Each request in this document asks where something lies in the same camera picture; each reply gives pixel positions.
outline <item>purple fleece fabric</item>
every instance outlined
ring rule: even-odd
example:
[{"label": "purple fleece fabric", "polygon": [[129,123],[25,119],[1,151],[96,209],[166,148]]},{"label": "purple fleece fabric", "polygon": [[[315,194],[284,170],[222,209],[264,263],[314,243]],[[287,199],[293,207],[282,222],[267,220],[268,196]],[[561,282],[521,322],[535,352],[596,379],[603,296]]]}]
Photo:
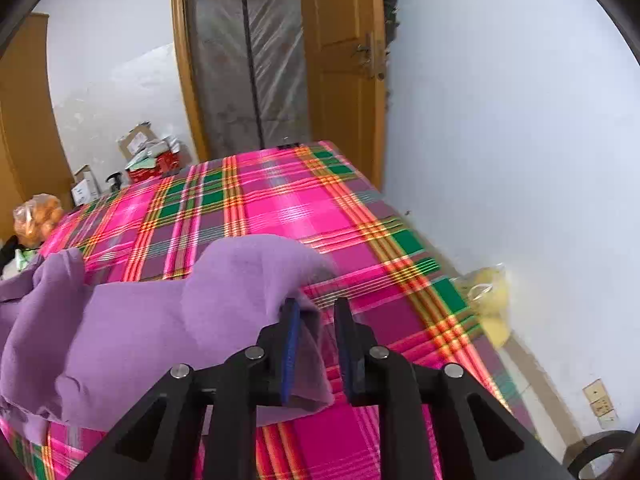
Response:
[{"label": "purple fleece fabric", "polygon": [[303,323],[286,408],[258,408],[260,426],[333,402],[316,307],[299,290],[331,264],[274,235],[221,238],[175,281],[84,284],[78,249],[36,257],[0,282],[0,411],[27,439],[47,420],[108,431],[176,363],[196,370],[250,346],[298,298]]}]

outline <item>wooden wardrobe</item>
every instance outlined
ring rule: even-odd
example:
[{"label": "wooden wardrobe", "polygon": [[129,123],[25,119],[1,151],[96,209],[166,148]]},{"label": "wooden wardrobe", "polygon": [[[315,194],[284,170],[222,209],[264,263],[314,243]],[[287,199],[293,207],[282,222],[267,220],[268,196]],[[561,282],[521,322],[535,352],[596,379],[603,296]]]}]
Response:
[{"label": "wooden wardrobe", "polygon": [[71,209],[73,176],[60,144],[47,77],[46,14],[30,14],[0,58],[0,238],[13,210],[39,193]]}]

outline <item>bed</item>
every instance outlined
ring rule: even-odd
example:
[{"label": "bed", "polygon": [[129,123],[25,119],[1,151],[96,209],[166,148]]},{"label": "bed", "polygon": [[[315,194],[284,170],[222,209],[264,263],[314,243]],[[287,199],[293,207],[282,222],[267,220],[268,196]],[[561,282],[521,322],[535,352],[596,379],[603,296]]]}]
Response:
[{"label": "bed", "polygon": [[[88,283],[179,280],[211,241],[258,233],[295,238],[331,257],[339,272],[305,289],[327,325],[322,354],[335,403],[258,428],[261,478],[380,478],[377,409],[352,408],[342,393],[331,326],[337,296],[350,299],[356,320],[371,326],[380,344],[412,362],[464,365],[533,431],[497,353],[439,264],[331,143],[228,156],[135,184],[69,215],[41,251],[80,248]],[[103,436],[51,424],[47,445],[36,446],[4,422],[0,427],[38,480],[66,478]],[[196,478],[203,453],[201,446]]]}]

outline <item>black gripper frame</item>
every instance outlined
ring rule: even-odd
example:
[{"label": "black gripper frame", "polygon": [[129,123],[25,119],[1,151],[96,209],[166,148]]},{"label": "black gripper frame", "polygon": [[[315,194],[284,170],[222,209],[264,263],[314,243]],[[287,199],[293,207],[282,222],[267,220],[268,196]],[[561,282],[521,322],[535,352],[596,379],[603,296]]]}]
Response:
[{"label": "black gripper frame", "polygon": [[379,407],[382,480],[433,480],[423,405],[428,406],[444,480],[570,480],[563,468],[459,364],[425,368],[379,346],[346,298],[334,306],[344,393]]}]

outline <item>clutter pile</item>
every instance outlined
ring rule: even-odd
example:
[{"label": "clutter pile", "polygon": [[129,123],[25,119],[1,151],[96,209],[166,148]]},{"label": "clutter pile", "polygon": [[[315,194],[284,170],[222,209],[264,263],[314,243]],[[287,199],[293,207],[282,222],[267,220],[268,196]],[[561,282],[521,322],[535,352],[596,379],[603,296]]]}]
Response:
[{"label": "clutter pile", "polygon": [[120,151],[128,160],[125,170],[132,182],[180,168],[180,142],[175,137],[158,139],[150,123],[142,123],[119,141]]}]

